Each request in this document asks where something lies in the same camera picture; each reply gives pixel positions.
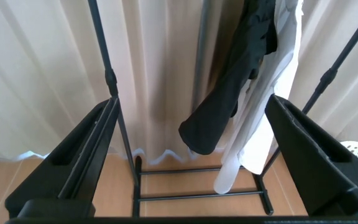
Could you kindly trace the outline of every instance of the white shirt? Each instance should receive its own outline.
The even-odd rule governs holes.
[[[273,131],[264,113],[271,94],[288,98],[298,68],[303,0],[276,0],[274,23],[277,51],[264,57],[257,79],[250,84],[242,102],[239,125],[227,143],[223,166],[214,183],[219,194],[228,192],[241,165],[260,174],[263,171]]]

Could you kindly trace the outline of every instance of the garment rack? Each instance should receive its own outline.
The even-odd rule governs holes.
[[[118,90],[117,90],[117,80],[114,74],[114,71],[111,67],[110,58],[108,54],[108,49],[106,46],[106,40],[104,38],[103,27],[99,15],[98,5],[96,0],[88,0],[89,8],[91,10],[92,20],[94,23],[94,27],[96,30],[96,35],[99,42],[99,48],[101,51],[101,55],[103,58],[105,71],[105,78],[106,82],[109,87],[110,94],[113,99],[119,99],[118,97]],[[353,34],[349,42],[346,44],[345,48],[338,56],[336,61],[333,63],[332,67],[328,69],[327,72],[320,79],[320,83],[316,87],[313,95],[306,103],[306,106],[303,108],[302,112],[307,114],[311,107],[316,103],[319,96],[324,92],[327,86],[335,79],[337,71],[346,57],[349,55],[350,51],[353,49],[355,44],[358,41],[358,28],[356,32]],[[141,176],[142,175],[158,175],[158,174],[182,174],[182,173],[189,173],[189,172],[211,172],[211,171],[219,171],[220,167],[213,167],[213,168],[204,168],[204,169],[182,169],[182,170],[157,170],[157,171],[142,171],[142,159],[138,156],[135,159],[135,162],[132,158],[131,148],[129,146],[128,135],[126,132],[126,127],[124,123],[124,118],[122,116],[121,106],[119,108],[119,116],[118,116],[118,123],[122,134],[122,139],[124,141],[124,147],[126,150],[126,155],[128,158],[128,163],[131,168],[132,177],[134,179],[134,194],[133,194],[133,206],[132,206],[132,217],[139,217],[140,215],[140,203],[147,202],[147,201],[157,201],[157,200],[175,200],[175,199],[186,199],[186,198],[205,198],[205,197],[225,197],[225,196],[235,196],[235,195],[253,195],[259,194],[260,199],[262,201],[262,205],[264,207],[265,213],[267,215],[272,215],[274,210],[272,204],[270,203],[268,191],[264,185],[263,178],[267,171],[272,166],[273,162],[276,160],[278,155],[280,154],[280,149],[274,152],[273,156],[270,160],[266,163],[262,173],[260,175],[252,174],[255,183],[256,189],[255,190],[248,190],[248,191],[240,191],[240,192],[229,192],[226,194],[192,194],[192,195],[166,195],[166,196],[159,196],[159,197],[142,197],[140,194],[141,189]]]

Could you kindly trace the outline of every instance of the curtain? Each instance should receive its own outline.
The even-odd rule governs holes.
[[[98,4],[132,150],[150,163],[167,154],[189,159],[177,129],[191,113],[203,1]],[[209,2],[195,90],[201,99],[223,64],[241,6]],[[358,1],[305,1],[303,8],[300,65],[290,96],[300,108],[358,26]],[[85,0],[0,0],[0,158],[48,154],[108,97]],[[358,44],[310,116],[334,137],[358,141]],[[232,121],[218,148],[231,129]],[[118,128],[111,151],[124,151]]]

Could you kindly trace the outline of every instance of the garment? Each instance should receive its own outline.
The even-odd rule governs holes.
[[[250,77],[256,77],[262,57],[276,50],[274,5],[271,0],[244,1],[240,23],[217,84],[179,127],[183,142],[191,150],[204,155],[214,151],[235,111],[241,88]]]
[[[241,165],[255,174],[260,174],[264,168],[273,139],[264,109],[271,94],[283,98],[290,94],[298,67],[302,3],[302,0],[276,1],[274,21],[278,48],[264,57],[260,73],[247,93],[241,125],[226,145],[221,160],[223,166],[214,183],[219,194],[230,190]]]

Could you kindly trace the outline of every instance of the floor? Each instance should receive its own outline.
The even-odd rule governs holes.
[[[166,158],[157,166],[144,165],[144,170],[184,169],[218,166],[221,154],[202,156],[182,164]],[[20,162],[0,161],[0,223],[8,219],[4,208],[5,198],[42,162],[26,159]],[[199,172],[142,177],[142,195],[212,192],[217,172]],[[275,210],[274,215],[306,215],[306,210],[280,156],[267,172],[264,182]],[[127,161],[109,154],[104,163],[93,204],[96,216],[129,217],[131,215],[132,178]],[[234,190],[254,189],[254,180],[246,170],[239,172]],[[140,214],[144,217],[170,216],[246,216],[265,215],[258,195],[241,195],[215,198],[196,198],[142,202]]]

